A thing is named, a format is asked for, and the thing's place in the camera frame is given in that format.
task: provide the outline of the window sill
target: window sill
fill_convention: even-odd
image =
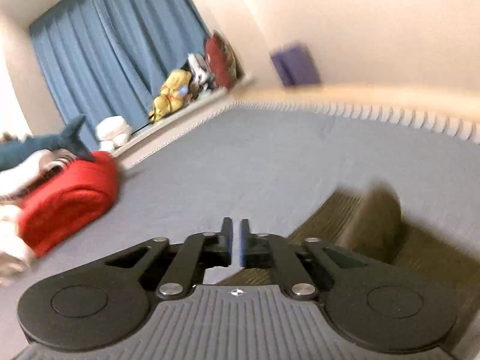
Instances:
[[[214,101],[225,97],[227,92],[228,91],[226,90],[226,88],[217,89],[210,96],[191,103],[189,106],[182,108],[181,110],[175,112],[170,116],[167,116],[166,118],[160,120],[157,123],[154,123],[153,125],[145,126],[141,130],[133,134],[126,145],[118,148],[112,154],[113,157],[118,157],[119,155],[131,149],[131,147],[133,147],[135,144],[141,142],[142,140],[144,140],[145,138],[148,138],[149,136],[151,136],[152,134],[155,134],[156,132],[161,132],[162,129],[166,128],[171,123],[175,122],[176,120],[185,118],[186,116],[188,116],[188,114],[191,114],[198,108],[204,107],[207,104],[213,103]]]

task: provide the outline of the blue curtain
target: blue curtain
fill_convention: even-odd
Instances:
[[[207,31],[191,0],[62,0],[30,25],[40,68],[65,122],[87,115],[80,137],[121,115],[148,122],[151,102]]]

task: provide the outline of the white plush toy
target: white plush toy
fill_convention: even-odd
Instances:
[[[18,236],[18,216],[22,210],[14,205],[0,205],[0,285],[26,270],[35,254]]]
[[[42,164],[53,160],[50,150],[39,150],[15,168],[0,172],[0,196],[16,195],[42,173]]]
[[[112,154],[115,149],[128,142],[131,127],[121,116],[112,116],[102,120],[97,126],[97,138],[100,140],[100,151]]]

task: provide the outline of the round black pad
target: round black pad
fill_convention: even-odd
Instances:
[[[77,269],[36,283],[20,298],[18,320],[31,340],[81,352],[111,345],[142,324],[149,302],[128,270]]]
[[[373,289],[367,295],[370,308],[385,317],[407,318],[423,307],[420,294],[400,286],[384,286]]]
[[[325,311],[347,339],[370,350],[409,353],[438,345],[456,312],[445,289],[392,269],[345,269]]]
[[[102,310],[109,296],[93,286],[71,286],[61,289],[52,298],[53,309],[65,317],[81,318]]]

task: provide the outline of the circular logo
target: circular logo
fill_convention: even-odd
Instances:
[[[245,292],[240,290],[240,288],[235,288],[233,291],[230,291],[233,296],[243,295]]]

